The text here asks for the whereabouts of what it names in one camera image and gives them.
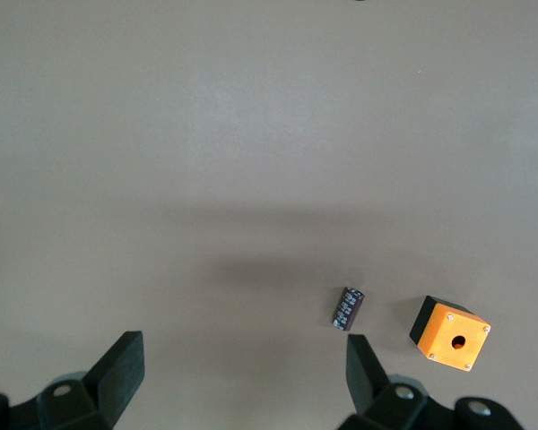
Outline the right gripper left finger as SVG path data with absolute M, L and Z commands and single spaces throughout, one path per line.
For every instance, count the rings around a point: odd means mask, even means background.
M 79 379 L 10 409 L 10 429 L 112 429 L 143 381 L 143 334 L 127 331 Z

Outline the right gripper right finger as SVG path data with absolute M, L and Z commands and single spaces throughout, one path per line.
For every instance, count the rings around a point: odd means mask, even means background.
M 518 429 L 494 400 L 463 397 L 453 408 L 436 402 L 412 378 L 386 374 L 367 338 L 347 336 L 345 377 L 355 413 L 341 429 Z

